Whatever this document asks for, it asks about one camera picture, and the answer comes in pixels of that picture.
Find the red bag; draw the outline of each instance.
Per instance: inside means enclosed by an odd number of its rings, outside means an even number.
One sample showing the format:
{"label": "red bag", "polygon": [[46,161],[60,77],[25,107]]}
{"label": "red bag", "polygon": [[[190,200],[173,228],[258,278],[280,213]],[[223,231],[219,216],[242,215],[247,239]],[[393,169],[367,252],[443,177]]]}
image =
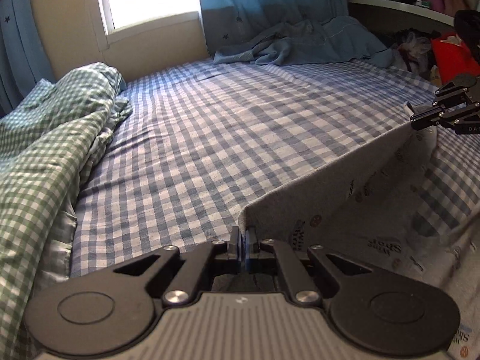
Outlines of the red bag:
{"label": "red bag", "polygon": [[480,75],[480,65],[472,57],[465,42],[462,42],[460,46],[441,42],[452,35],[455,36],[456,34],[454,32],[447,33],[441,38],[431,41],[443,84],[453,80],[460,73]]}

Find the green checkered blanket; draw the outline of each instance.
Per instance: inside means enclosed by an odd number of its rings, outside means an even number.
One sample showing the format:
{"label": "green checkered blanket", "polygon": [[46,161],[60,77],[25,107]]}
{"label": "green checkered blanket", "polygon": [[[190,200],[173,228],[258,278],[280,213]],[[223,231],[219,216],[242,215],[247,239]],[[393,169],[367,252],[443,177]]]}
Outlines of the green checkered blanket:
{"label": "green checkered blanket", "polygon": [[51,257],[47,237],[52,228],[71,231],[62,228],[60,214],[73,212],[115,126],[131,113],[128,100],[117,97],[121,85],[114,68],[81,67],[55,85],[41,81],[0,119],[0,359],[28,355],[21,321],[42,253]]}

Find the white window frame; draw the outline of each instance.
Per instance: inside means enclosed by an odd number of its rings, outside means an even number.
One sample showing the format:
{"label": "white window frame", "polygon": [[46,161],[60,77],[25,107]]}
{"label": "white window frame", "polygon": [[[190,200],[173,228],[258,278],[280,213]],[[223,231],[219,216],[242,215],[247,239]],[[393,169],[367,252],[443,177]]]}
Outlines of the white window frame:
{"label": "white window frame", "polygon": [[109,0],[87,0],[87,2],[93,29],[97,38],[98,49],[100,51],[107,50],[109,46],[115,42],[138,35],[142,32],[199,19],[198,11],[192,11],[177,15],[155,17],[154,19],[115,29]]}

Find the white shelf edge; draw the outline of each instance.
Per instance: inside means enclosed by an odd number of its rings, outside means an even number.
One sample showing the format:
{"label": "white shelf edge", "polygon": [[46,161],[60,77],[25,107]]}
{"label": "white shelf edge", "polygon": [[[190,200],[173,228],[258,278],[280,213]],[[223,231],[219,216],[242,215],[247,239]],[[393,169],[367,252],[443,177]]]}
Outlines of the white shelf edge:
{"label": "white shelf edge", "polygon": [[430,9],[416,7],[415,5],[389,0],[349,0],[349,2],[353,4],[373,5],[375,7],[395,9],[397,11],[408,12],[414,15],[427,17],[431,20],[440,21],[440,23],[448,24],[451,27],[454,26],[453,17],[444,15],[443,13],[435,12]]}

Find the checkered bed sheet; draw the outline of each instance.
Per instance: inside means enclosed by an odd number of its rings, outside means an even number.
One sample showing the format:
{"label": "checkered bed sheet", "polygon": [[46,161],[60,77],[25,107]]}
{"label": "checkered bed sheet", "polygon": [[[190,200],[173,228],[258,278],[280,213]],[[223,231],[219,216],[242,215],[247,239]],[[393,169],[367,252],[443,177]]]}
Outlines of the checkered bed sheet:
{"label": "checkered bed sheet", "polygon": [[[363,62],[201,61],[132,82],[133,114],[80,193],[72,276],[162,245],[228,239],[241,208],[407,120],[435,88]],[[480,196],[480,138],[440,129],[415,229],[446,233]]]}

